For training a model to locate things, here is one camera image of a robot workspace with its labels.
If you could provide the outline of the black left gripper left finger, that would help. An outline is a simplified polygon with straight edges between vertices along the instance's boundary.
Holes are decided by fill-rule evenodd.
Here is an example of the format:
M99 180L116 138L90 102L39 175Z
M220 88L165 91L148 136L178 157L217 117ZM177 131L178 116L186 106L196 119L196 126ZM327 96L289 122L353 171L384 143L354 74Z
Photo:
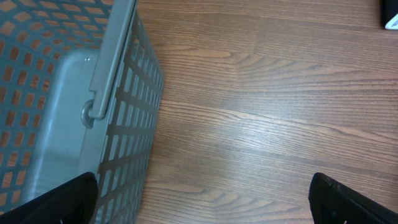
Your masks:
M85 172L1 215L1 224L89 223L98 199L94 173Z

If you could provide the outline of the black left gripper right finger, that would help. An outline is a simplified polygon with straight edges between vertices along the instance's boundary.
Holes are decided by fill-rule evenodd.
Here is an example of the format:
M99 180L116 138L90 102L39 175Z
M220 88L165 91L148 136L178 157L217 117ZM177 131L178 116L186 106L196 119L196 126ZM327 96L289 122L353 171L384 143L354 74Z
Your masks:
M397 213L317 172L308 201L315 224L397 224Z

